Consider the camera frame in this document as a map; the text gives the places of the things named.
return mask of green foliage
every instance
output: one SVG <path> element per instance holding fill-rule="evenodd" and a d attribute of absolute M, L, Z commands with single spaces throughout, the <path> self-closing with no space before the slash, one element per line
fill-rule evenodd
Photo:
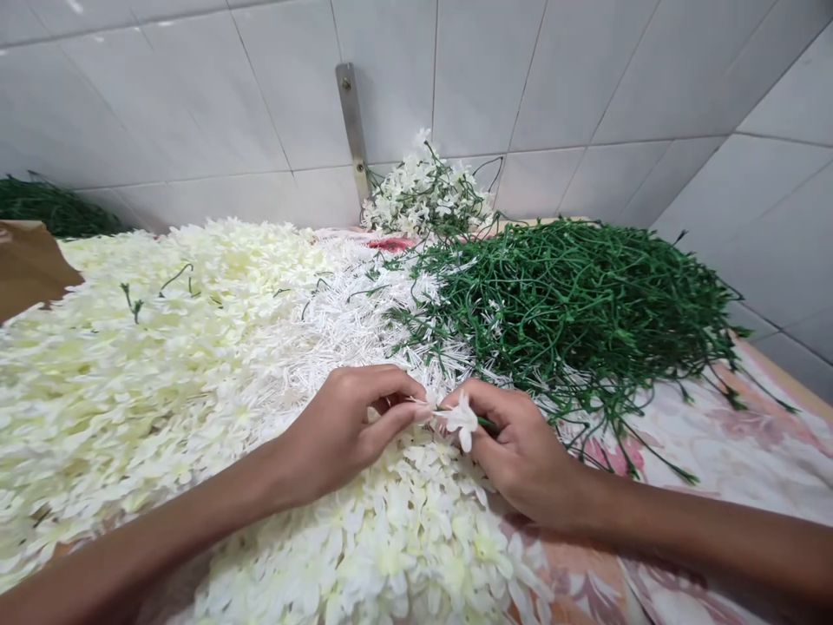
<path fill-rule="evenodd" d="M 434 345 L 429 358 L 442 363 L 443 340 L 463 338 L 476 372 L 505 376 L 539 398 L 556 429 L 580 427 L 567 447 L 581 459 L 592 435 L 611 431 L 636 477 L 621 440 L 640 439 L 626 419 L 646 405 L 637 391 L 653 398 L 656 382 L 671 381 L 692 401 L 680 380 L 701 376 L 714 361 L 736 361 L 725 308 L 740 296 L 646 230 L 556 220 L 414 253 L 415 273 L 443 277 L 439 298 L 416 298 L 416 315 L 394 313 L 410 341 Z M 743 408 L 734 390 L 725 395 Z M 609 461 L 604 468 L 611 470 Z"/>
<path fill-rule="evenodd" d="M 130 230 L 114 215 L 36 174 L 32 182 L 13 176 L 0 180 L 0 220 L 42 221 L 57 239 L 87 239 Z"/>

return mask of cardboard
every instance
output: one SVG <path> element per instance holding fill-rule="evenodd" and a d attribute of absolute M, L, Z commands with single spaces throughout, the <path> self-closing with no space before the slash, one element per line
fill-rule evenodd
<path fill-rule="evenodd" d="M 0 324 L 83 281 L 41 221 L 0 220 Z"/>

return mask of ceramic tile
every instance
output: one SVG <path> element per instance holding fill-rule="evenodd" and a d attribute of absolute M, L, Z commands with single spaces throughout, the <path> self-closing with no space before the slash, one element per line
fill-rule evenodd
<path fill-rule="evenodd" d="M 0 3 L 0 46 L 45 39 L 49 32 L 23 0 Z"/>
<path fill-rule="evenodd" d="M 748 339 L 750 343 L 766 339 L 779 332 L 777 327 L 740 302 L 730 302 L 726 310 L 729 312 L 730 324 L 752 330 L 752 335 Z"/>
<path fill-rule="evenodd" d="M 308 169 L 294 175 L 304 211 L 296 226 L 358 226 L 360 206 L 352 167 Z"/>
<path fill-rule="evenodd" d="M 833 365 L 829 365 L 783 332 L 755 347 L 828 404 L 833 404 Z"/>
<path fill-rule="evenodd" d="M 738 130 L 833 145 L 833 24 L 749 114 Z"/>
<path fill-rule="evenodd" d="M 588 148 L 559 213 L 615 220 L 670 144 L 651 141 Z"/>
<path fill-rule="evenodd" d="M 656 6 L 657 0 L 550 2 L 512 149 L 589 143 Z"/>
<path fill-rule="evenodd" d="M 775 0 L 663 0 L 594 135 L 594 143 L 720 135 L 701 119 Z"/>
<path fill-rule="evenodd" d="M 356 66 L 367 160 L 398 162 L 431 126 L 436 0 L 332 0 L 332 8 L 341 57 Z"/>
<path fill-rule="evenodd" d="M 60 42 L 165 180 L 225 173 L 225 161 L 188 109 L 167 60 L 138 27 Z"/>
<path fill-rule="evenodd" d="M 127 0 L 28 0 L 53 36 L 74 35 L 135 23 Z"/>
<path fill-rule="evenodd" d="M 168 184 L 181 223 L 237 217 L 242 221 L 296 223 L 304 217 L 290 172 L 206 178 Z"/>
<path fill-rule="evenodd" d="M 165 234 L 171 227 L 188 223 L 177 214 L 171 189 L 164 182 L 118 187 L 113 190 L 153 233 Z"/>
<path fill-rule="evenodd" d="M 712 263 L 776 326 L 833 308 L 831 195 L 833 164 L 747 226 Z"/>
<path fill-rule="evenodd" d="M 292 168 L 350 165 L 329 0 L 269 4 L 233 15 Z"/>
<path fill-rule="evenodd" d="M 142 31 L 221 173 L 289 168 L 230 13 L 146 24 Z"/>
<path fill-rule="evenodd" d="M 444 155 L 506 152 L 545 5 L 439 0 L 434 141 Z"/>
<path fill-rule="evenodd" d="M 723 141 L 725 137 L 673 142 L 613 222 L 621 226 L 650 227 Z"/>
<path fill-rule="evenodd" d="M 71 188 L 159 180 L 161 171 L 55 43 L 0 55 L 3 142 L 33 169 Z"/>
<path fill-rule="evenodd" d="M 830 19 L 830 0 L 778 0 L 715 83 L 705 125 L 733 131 Z"/>
<path fill-rule="evenodd" d="M 833 363 L 833 308 L 787 326 L 784 331 L 829 363 Z"/>
<path fill-rule="evenodd" d="M 226 0 L 128 0 L 141 22 L 227 9 Z"/>
<path fill-rule="evenodd" d="M 495 208 L 512 219 L 554 217 L 584 148 L 507 155 Z"/>
<path fill-rule="evenodd" d="M 659 236 L 709 260 L 833 159 L 833 151 L 733 135 L 657 219 Z"/>
<path fill-rule="evenodd" d="M 150 230 L 140 218 L 139 215 L 133 212 L 121 196 L 113 189 L 100 188 L 90 190 L 79 190 L 75 193 L 81 196 L 84 200 L 103 208 L 111 214 L 119 218 L 119 221 L 125 226 Z"/>

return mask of hand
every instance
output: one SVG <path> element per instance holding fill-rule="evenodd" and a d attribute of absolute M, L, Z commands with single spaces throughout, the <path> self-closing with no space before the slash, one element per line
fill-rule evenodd
<path fill-rule="evenodd" d="M 331 372 L 316 396 L 282 435 L 238 464 L 265 480 L 259 516 L 311 503 L 349 483 L 415 419 L 428 416 L 425 389 L 396 365 L 344 367 Z M 367 423 L 367 409 L 382 417 Z"/>
<path fill-rule="evenodd" d="M 539 525 L 569 530 L 586 501 L 594 471 L 567 453 L 526 393 L 470 378 L 443 405 L 457 405 L 462 391 L 478 417 L 501 428 L 496 440 L 480 426 L 472 436 L 472 458 L 492 484 Z"/>

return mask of small white flower bunch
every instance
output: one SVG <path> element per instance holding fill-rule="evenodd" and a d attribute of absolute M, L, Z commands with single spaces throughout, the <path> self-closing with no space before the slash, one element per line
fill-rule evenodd
<path fill-rule="evenodd" d="M 449 165 L 428 141 L 416 136 L 416 151 L 384 177 L 364 203 L 363 225 L 410 237 L 451 236 L 484 224 L 494 212 L 489 193 L 475 190 L 475 177 L 460 163 Z"/>

